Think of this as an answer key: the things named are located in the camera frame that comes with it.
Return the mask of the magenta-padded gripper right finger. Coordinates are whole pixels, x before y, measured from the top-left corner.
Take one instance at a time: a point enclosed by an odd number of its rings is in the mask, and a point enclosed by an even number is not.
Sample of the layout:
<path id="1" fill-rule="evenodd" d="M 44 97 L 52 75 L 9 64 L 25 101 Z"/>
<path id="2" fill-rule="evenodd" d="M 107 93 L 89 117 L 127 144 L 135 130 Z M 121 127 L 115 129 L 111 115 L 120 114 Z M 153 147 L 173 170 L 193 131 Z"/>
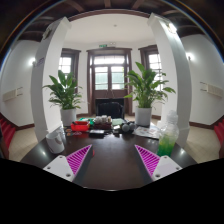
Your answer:
<path id="1" fill-rule="evenodd" d="M 181 166 L 167 155 L 160 157 L 139 145 L 136 145 L 135 149 L 138 154 L 138 165 L 145 184 L 157 181 L 182 169 Z"/>

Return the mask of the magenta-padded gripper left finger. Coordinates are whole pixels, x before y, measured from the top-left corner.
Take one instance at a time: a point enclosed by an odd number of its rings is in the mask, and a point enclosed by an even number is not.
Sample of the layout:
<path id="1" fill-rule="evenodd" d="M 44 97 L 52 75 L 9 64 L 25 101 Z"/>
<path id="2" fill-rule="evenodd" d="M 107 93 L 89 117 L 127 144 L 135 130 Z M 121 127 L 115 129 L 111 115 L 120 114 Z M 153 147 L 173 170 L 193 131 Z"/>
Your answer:
<path id="1" fill-rule="evenodd" d="M 68 156 L 57 156 L 44 167 L 44 170 L 80 185 L 93 156 L 92 146 L 87 145 Z"/>

